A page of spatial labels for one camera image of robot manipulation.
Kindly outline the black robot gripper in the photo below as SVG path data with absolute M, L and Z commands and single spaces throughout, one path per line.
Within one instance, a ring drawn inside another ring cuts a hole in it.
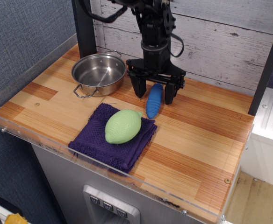
M 168 49 L 162 51 L 144 51 L 143 59 L 129 59 L 128 75 L 134 92 L 142 98 L 147 91 L 146 81 L 153 81 L 165 85 L 165 104 L 170 105 L 180 88 L 184 88 L 186 72 L 170 60 Z

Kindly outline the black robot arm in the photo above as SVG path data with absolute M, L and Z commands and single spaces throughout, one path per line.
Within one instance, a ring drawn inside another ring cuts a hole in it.
M 171 62 L 171 39 L 182 39 L 173 34 L 175 21 L 168 0 L 117 0 L 117 4 L 131 8 L 142 35 L 142 59 L 129 59 L 128 76 L 135 94 L 142 98 L 146 82 L 165 85 L 165 103 L 170 105 L 178 90 L 185 85 L 186 72 Z

